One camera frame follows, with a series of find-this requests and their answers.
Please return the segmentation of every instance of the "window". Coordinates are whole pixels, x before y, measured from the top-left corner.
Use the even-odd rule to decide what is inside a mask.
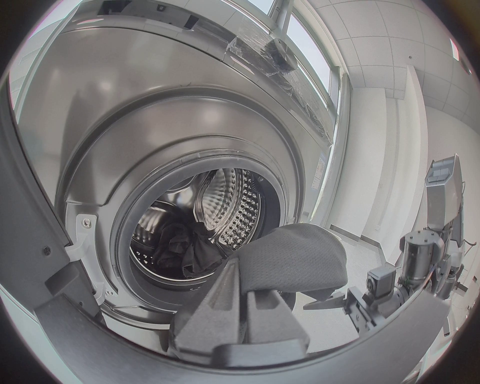
[[[294,15],[290,17],[287,35],[303,53],[317,76],[320,78],[323,86],[328,91],[331,73],[330,66],[325,60],[323,53],[318,48],[318,45]]]
[[[263,13],[268,14],[268,11],[270,11],[274,0],[248,0],[248,2],[252,3]]]

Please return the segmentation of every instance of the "mesh fabric pad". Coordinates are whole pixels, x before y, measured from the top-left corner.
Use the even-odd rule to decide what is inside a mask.
[[[342,243],[313,224],[290,224],[243,245],[242,293],[261,289],[302,292],[339,288],[347,283],[347,255]]]

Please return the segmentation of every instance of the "washing machine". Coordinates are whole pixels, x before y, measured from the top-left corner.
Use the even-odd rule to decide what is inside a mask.
[[[234,34],[169,4],[96,0],[41,48],[15,115],[69,260],[45,246],[27,308],[80,297],[71,282],[83,282],[76,306],[164,353],[173,314],[216,263],[160,260],[163,228],[225,258],[278,226],[322,221],[336,111],[288,47],[249,23]]]

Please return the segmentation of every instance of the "dark fabric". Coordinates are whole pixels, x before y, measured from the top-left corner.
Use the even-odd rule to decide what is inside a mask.
[[[222,263],[222,255],[211,243],[203,223],[171,223],[161,229],[153,254],[158,269],[180,269],[185,277],[198,277]]]
[[[347,255],[329,231],[299,223],[275,228],[234,253],[242,293],[261,289],[303,292],[347,283]]]

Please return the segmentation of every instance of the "window frame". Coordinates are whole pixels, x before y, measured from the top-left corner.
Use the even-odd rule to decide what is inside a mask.
[[[268,14],[263,13],[259,8],[254,6],[248,0],[223,0],[224,2],[230,4],[233,8],[237,9],[239,12],[246,13],[248,17],[255,20],[262,28],[264,28],[268,33],[278,30],[279,25],[277,25],[276,20],[272,18],[275,7],[280,7],[284,2],[294,3],[295,0],[274,0],[272,7]],[[300,14],[300,12],[293,6],[291,14],[288,16],[288,22],[290,18],[294,16],[304,30],[309,34],[312,41],[316,44],[320,53],[325,58],[328,66],[330,67],[330,81],[328,84],[328,89],[323,85],[320,77],[317,75],[317,72],[310,64],[308,59],[305,57],[303,52],[296,46],[292,39],[286,35],[283,40],[286,42],[288,47],[293,51],[295,57],[297,58],[302,71],[306,72],[308,80],[315,87],[324,103],[327,105],[326,109],[328,110],[329,115],[332,118],[333,123],[335,123],[336,117],[338,115],[338,97],[340,91],[340,68],[335,66],[332,62],[332,59],[328,54],[326,54],[326,49],[320,40],[320,38],[315,33],[314,29],[309,25],[305,18]]]

